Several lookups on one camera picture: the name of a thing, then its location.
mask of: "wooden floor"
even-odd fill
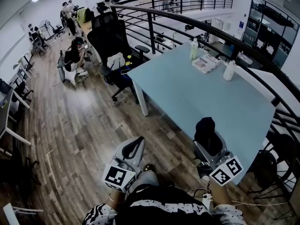
[[[189,194],[206,187],[196,170],[191,140],[166,115],[148,102],[149,116],[144,117],[130,90],[113,102],[111,95],[117,88],[105,83],[94,57],[93,63],[86,65],[90,76],[84,83],[60,83],[56,68],[59,51],[70,46],[71,38],[65,34],[51,44],[44,56],[32,58],[35,65],[28,87],[34,94],[30,95],[31,109],[25,110],[18,128],[32,142],[31,147],[19,144],[19,148],[32,160],[40,161],[35,172],[42,186],[34,187],[30,204],[45,209],[40,216],[45,224],[81,224],[89,209],[104,202],[109,192],[101,182],[105,164],[116,146],[133,136],[146,139],[141,167],[155,164],[161,177],[173,180]],[[0,187],[2,193],[7,189],[7,185]],[[228,185],[233,200],[285,202],[283,198],[253,201],[254,195],[245,195],[249,189],[258,189],[252,174],[247,174],[239,186]],[[13,200],[6,196],[1,204]],[[248,224],[294,224],[296,220],[273,221],[290,209],[287,204],[239,207]]]

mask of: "white bottle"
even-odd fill
[[[196,38],[194,38],[191,44],[191,54],[190,54],[190,59],[192,61],[194,61],[197,58],[197,51],[198,51],[198,41]]]
[[[230,81],[232,79],[235,68],[236,68],[235,61],[234,60],[230,61],[223,75],[225,80]]]

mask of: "light blue tabletop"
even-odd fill
[[[238,74],[226,81],[225,65],[208,74],[193,67],[190,47],[183,44],[165,52],[128,75],[191,139],[197,122],[212,117],[228,150],[243,165],[233,180],[238,184],[262,148],[275,107]]]

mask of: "white chair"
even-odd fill
[[[36,215],[37,212],[44,212],[44,210],[13,207],[10,203],[4,206],[3,210],[10,225],[20,225],[16,217],[17,213]]]

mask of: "newspaper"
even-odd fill
[[[197,58],[192,62],[192,65],[199,69],[204,74],[207,74],[209,71],[216,68],[220,63],[220,60],[216,59],[214,56],[209,55],[208,53],[203,55],[200,58]]]

